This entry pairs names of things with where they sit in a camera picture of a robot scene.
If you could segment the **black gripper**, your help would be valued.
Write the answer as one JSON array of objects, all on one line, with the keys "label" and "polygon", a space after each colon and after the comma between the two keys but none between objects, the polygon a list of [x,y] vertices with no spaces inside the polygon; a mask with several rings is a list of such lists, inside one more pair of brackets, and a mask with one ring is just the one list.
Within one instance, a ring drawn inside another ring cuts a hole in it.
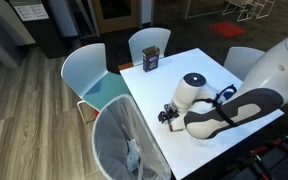
[{"label": "black gripper", "polygon": [[172,118],[177,118],[179,116],[177,110],[173,110],[170,104],[164,105],[164,111],[161,111],[158,115],[158,120],[161,123],[168,122]]}]

